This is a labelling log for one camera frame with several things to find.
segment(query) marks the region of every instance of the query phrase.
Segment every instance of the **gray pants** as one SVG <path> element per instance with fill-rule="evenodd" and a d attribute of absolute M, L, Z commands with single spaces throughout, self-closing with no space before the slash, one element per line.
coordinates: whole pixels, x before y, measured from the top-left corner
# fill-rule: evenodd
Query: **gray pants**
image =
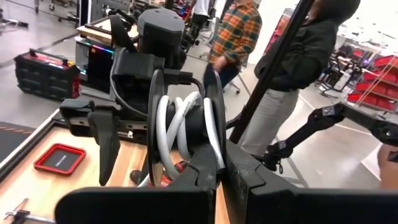
<path fill-rule="evenodd" d="M 241 148 L 252 155 L 264 155 L 279 128 L 293 113 L 298 98 L 298 90 L 267 90 L 239 141 Z"/>

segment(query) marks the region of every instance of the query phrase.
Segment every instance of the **person's hand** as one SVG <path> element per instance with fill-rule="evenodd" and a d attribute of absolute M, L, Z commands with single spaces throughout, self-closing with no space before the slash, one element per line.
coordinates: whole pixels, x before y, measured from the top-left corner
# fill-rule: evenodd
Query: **person's hand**
<path fill-rule="evenodd" d="M 226 61 L 225 56 L 221 56 L 221 57 L 216 59 L 216 61 L 213 64 L 213 68 L 217 72 L 220 72 L 221 69 L 226 65 L 226 63 L 227 63 L 227 61 Z"/>

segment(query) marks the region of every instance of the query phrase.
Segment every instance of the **coiled cable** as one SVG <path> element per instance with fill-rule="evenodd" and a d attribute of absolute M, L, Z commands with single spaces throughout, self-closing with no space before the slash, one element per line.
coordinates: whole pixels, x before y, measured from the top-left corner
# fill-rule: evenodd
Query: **coiled cable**
<path fill-rule="evenodd" d="M 177 137 L 177 145 L 180 151 L 181 157 L 189 161 L 191 155 L 188 151 L 187 145 L 187 134 L 185 129 L 185 116 L 188 111 L 195 106 L 195 103 L 201 101 L 201 94 L 197 91 L 189 94 L 184 101 L 177 97 L 173 103 L 175 105 L 175 114 L 170 123 L 169 128 L 166 130 L 166 115 L 167 107 L 169 105 L 170 98 L 164 95 L 160 98 L 157 113 L 156 113 L 156 136 L 157 145 L 160 152 L 160 158 L 164 165 L 166 172 L 170 178 L 175 180 L 180 173 L 174 167 L 170 156 L 170 150 L 174 139 Z M 207 135 L 209 137 L 210 144 L 215 152 L 218 170 L 225 168 L 225 163 L 221 154 L 220 141 L 218 139 L 215 118 L 213 113 L 213 105 L 209 98 L 203 100 L 204 116 Z M 149 174 L 145 179 L 138 185 L 138 187 L 146 186 L 149 183 Z"/>

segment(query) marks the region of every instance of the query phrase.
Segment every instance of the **red tray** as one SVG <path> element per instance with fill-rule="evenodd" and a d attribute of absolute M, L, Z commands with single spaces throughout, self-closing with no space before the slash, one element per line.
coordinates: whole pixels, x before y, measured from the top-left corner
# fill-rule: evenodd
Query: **red tray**
<path fill-rule="evenodd" d="M 362 82 L 362 83 L 357 83 L 355 86 L 356 91 L 367 91 L 372 89 L 372 92 L 376 92 L 379 94 L 386 94 L 388 85 L 384 83 L 379 83 L 377 85 L 373 84 L 371 82 Z"/>
<path fill-rule="evenodd" d="M 372 81 L 375 79 L 379 78 L 379 72 L 374 72 L 375 74 L 372 74 L 370 72 L 365 72 L 363 74 L 363 78 L 364 80 L 367 81 Z M 391 82 L 391 83 L 395 83 L 397 81 L 397 77 L 394 74 L 391 73 L 387 73 L 383 76 L 382 80 L 387 81 L 387 82 Z"/>
<path fill-rule="evenodd" d="M 394 67 L 398 67 L 398 58 L 395 55 L 379 57 L 374 60 L 375 67 L 383 67 L 386 65 L 394 65 Z"/>
<path fill-rule="evenodd" d="M 347 97 L 347 100 L 353 103 L 359 101 L 362 97 L 363 93 L 350 93 Z M 385 110 L 392 111 L 395 108 L 395 104 L 382 96 L 373 95 L 372 93 L 368 94 L 364 99 L 363 103 L 367 103 L 369 105 L 377 106 Z"/>
<path fill-rule="evenodd" d="M 69 176 L 85 156 L 84 149 L 57 143 L 34 162 L 34 167 L 37 170 Z"/>
<path fill-rule="evenodd" d="M 394 99 L 398 99 L 398 88 L 388 88 L 386 91 L 386 95 Z"/>

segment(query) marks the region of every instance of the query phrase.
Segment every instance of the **wooden tabletop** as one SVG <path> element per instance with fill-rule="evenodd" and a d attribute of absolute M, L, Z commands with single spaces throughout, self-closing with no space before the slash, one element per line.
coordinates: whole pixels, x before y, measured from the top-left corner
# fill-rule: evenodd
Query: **wooden tabletop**
<path fill-rule="evenodd" d="M 109 19 L 99 22 L 94 25 L 95 27 L 102 28 L 104 30 L 111 31 L 111 23 Z M 87 28 L 85 26 L 81 26 L 77 28 L 77 32 L 80 35 L 84 35 L 86 37 L 94 38 L 104 44 L 111 45 L 112 44 L 112 37 L 110 34 L 106 34 L 101 31 L 97 31 L 94 29 Z M 135 37 L 138 35 L 137 26 L 133 25 L 130 32 L 128 33 L 130 37 Z"/>
<path fill-rule="evenodd" d="M 55 143 L 66 144 L 86 151 L 86 157 L 69 177 L 34 169 L 33 163 Z M 119 156 L 106 186 L 135 186 L 130 181 L 129 174 L 132 170 L 141 170 L 146 151 L 145 146 L 121 141 Z M 53 128 L 0 184 L 1 214 L 13 211 L 24 198 L 28 198 L 28 201 L 19 209 L 28 210 L 32 215 L 54 218 L 55 205 L 65 194 L 82 187 L 100 186 L 98 183 L 99 156 L 99 146 L 93 138 L 79 138 L 72 136 L 67 129 Z M 172 159 L 174 162 L 181 160 L 177 153 L 172 154 Z M 216 201 L 216 223 L 229 223 L 222 186 L 217 190 Z M 5 221 L 1 220 L 0 223 L 11 223 L 12 219 L 12 217 L 8 217 Z"/>

